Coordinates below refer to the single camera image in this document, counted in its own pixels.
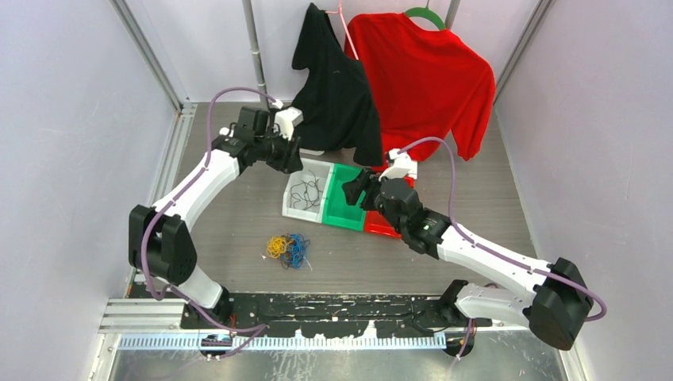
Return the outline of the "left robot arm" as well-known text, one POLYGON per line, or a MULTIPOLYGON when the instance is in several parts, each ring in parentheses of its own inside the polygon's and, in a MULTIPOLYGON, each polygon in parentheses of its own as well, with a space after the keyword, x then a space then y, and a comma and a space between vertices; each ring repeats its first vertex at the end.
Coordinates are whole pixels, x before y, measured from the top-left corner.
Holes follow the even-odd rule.
POLYGON ((302 112, 292 106, 242 107, 237 121, 221 129, 175 189, 129 214, 129 264, 200 306, 202 320, 214 328, 230 320, 229 292, 198 266, 191 230, 215 196, 253 164, 264 162, 284 174, 302 170, 300 139, 294 132, 302 120, 302 112))

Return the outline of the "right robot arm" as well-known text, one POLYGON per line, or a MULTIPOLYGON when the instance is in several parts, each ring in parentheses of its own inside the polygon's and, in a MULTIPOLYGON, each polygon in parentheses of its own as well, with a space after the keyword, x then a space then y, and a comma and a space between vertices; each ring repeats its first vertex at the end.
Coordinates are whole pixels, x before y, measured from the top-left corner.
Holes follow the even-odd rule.
POLYGON ((342 185, 346 203, 381 215, 413 251, 458 264, 494 281, 495 288, 456 279, 442 294, 440 314, 449 325, 491 319, 528 328, 553 348, 568 351, 597 295, 579 268, 563 257, 549 263, 483 239, 449 216, 424 206, 404 179, 379 178, 363 169, 342 185))

